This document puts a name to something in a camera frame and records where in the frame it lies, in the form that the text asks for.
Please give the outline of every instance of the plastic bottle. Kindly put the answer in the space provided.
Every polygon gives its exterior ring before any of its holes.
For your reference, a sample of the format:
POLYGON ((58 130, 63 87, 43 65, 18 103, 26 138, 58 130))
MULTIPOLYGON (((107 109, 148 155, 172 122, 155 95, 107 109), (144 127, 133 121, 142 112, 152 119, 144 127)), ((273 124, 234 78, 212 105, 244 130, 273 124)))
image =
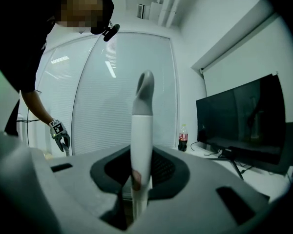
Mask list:
POLYGON ((186 125, 182 124, 182 128, 179 133, 178 150, 185 152, 187 150, 187 142, 188 142, 188 131, 186 129, 186 125))

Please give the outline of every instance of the television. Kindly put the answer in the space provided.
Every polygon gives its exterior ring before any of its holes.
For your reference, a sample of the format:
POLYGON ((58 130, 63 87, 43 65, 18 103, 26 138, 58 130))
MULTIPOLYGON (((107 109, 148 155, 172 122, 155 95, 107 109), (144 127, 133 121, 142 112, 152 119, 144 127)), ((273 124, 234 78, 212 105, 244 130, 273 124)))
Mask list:
POLYGON ((286 121, 278 75, 197 100, 196 107, 199 142, 263 169, 280 162, 286 121))

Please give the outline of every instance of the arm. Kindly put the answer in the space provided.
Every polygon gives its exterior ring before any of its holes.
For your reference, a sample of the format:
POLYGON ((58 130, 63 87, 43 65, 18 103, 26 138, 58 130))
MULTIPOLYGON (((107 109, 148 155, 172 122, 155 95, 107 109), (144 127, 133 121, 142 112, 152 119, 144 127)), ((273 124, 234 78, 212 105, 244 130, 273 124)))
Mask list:
POLYGON ((51 115, 45 110, 39 95, 36 90, 30 93, 21 93, 27 107, 29 110, 42 122, 49 125, 53 121, 51 115))

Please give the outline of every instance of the white desk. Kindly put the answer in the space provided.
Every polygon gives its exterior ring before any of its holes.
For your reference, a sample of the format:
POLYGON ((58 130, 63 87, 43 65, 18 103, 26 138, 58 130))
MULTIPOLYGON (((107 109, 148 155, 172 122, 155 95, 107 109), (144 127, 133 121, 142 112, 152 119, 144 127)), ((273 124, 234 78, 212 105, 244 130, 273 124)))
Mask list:
MULTIPOLYGON (((196 144, 193 144, 192 148, 194 149, 194 151, 190 148, 190 145, 188 145, 188 148, 185 151, 185 154, 190 154, 190 155, 194 155, 194 156, 198 156, 202 158, 215 158, 219 156, 219 155, 205 156, 205 155, 211 154, 212 152, 209 152, 199 147, 196 144)), ((239 177, 230 162, 226 162, 226 161, 215 161, 215 162, 222 165, 223 167, 231 171, 233 174, 235 174, 237 177, 239 177)), ((245 167, 241 167, 238 162, 236 164, 240 171, 249 167, 248 165, 246 165, 245 167)), ((267 171, 264 171, 258 168, 251 168, 247 170, 245 173, 243 173, 242 176, 244 178, 244 181, 248 183, 249 185, 251 185, 255 190, 269 196, 270 197, 269 202, 272 202, 276 198, 286 193, 290 186, 290 182, 287 176, 282 176, 279 174, 270 175, 267 171)))

